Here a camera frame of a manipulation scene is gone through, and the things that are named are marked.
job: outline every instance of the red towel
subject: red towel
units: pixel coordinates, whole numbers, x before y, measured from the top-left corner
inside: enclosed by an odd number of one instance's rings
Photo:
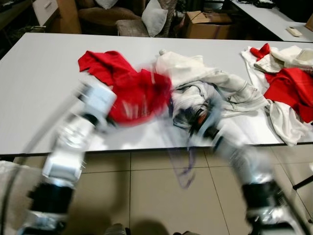
[[[304,120],[313,120],[313,78],[299,68],[265,74],[270,86],[264,97],[291,106]]]
[[[79,60],[79,69],[108,86],[117,99],[109,116],[117,123],[134,125],[151,119],[163,110],[170,98],[171,80],[147,70],[137,72],[117,51],[87,51]]]
[[[255,56],[255,57],[257,57],[257,60],[256,61],[259,61],[259,60],[261,60],[264,56],[266,56],[267,54],[269,54],[270,53],[270,47],[269,47],[269,44],[268,43],[266,43],[266,44],[264,44],[264,46],[260,49],[260,50],[258,50],[258,49],[256,49],[256,48],[251,48],[250,49],[250,52]]]

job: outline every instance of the cardboard box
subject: cardboard box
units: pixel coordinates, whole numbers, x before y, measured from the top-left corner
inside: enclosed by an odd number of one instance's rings
[[[306,23],[305,27],[308,28],[309,30],[313,31],[313,14],[309,18],[309,20]]]
[[[195,39],[231,39],[232,20],[226,13],[187,12],[183,35]]]

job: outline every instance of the brown armchair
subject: brown armchair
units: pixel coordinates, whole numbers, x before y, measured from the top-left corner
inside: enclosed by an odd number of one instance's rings
[[[117,35],[118,20],[140,20],[145,0],[119,0],[111,9],[103,9],[94,0],[76,0],[78,18],[85,34]]]
[[[177,4],[177,0],[158,0],[164,10],[168,10],[165,25],[162,31],[156,35],[158,38],[168,37],[173,13]],[[138,20],[119,20],[116,23],[118,34],[120,36],[131,37],[149,37],[148,30],[141,19]]]

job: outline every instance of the tiled floor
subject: tiled floor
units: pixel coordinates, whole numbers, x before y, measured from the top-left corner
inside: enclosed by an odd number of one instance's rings
[[[308,220],[313,215],[313,183],[295,192],[291,183],[311,176],[313,145],[258,147],[268,153],[277,181]],[[130,227],[132,235],[172,235],[187,230],[201,235],[247,235],[240,185],[223,160],[197,150],[195,179],[182,189],[167,151],[88,155],[70,207],[65,234],[103,234],[112,223]],[[181,151],[181,166],[187,152]],[[28,165],[41,167],[42,158]]]

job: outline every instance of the white desk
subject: white desk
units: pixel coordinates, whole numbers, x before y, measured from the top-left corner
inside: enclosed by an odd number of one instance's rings
[[[233,0],[232,3],[274,33],[282,41],[313,43],[313,32],[304,27],[305,23],[293,21],[281,13],[276,7],[273,9],[258,8],[253,4],[238,3],[236,0]],[[290,26],[298,29],[302,33],[302,36],[292,36],[286,30]]]
[[[87,72],[79,72],[77,60],[86,50],[117,50],[135,68],[154,61],[162,48],[187,56],[202,54],[208,66],[249,79],[239,53],[246,46],[261,47],[264,43],[26,33],[0,61],[0,154],[21,154],[38,128],[71,91],[82,81],[96,80]],[[295,44],[299,47],[313,47],[306,43],[270,44],[281,49]],[[82,103],[77,103],[72,111],[81,107]],[[66,116],[64,114],[60,122],[39,142],[33,153],[50,151],[56,127]],[[271,129],[264,110],[232,117],[230,120],[242,127],[251,144],[283,143]],[[172,133],[172,138],[168,137],[169,132]],[[110,130],[110,133],[104,137],[95,136],[89,150],[184,147],[187,138],[187,133],[172,126],[169,118],[152,120],[131,128]],[[313,133],[301,141],[313,141]],[[195,145],[209,146],[210,143],[196,141]]]

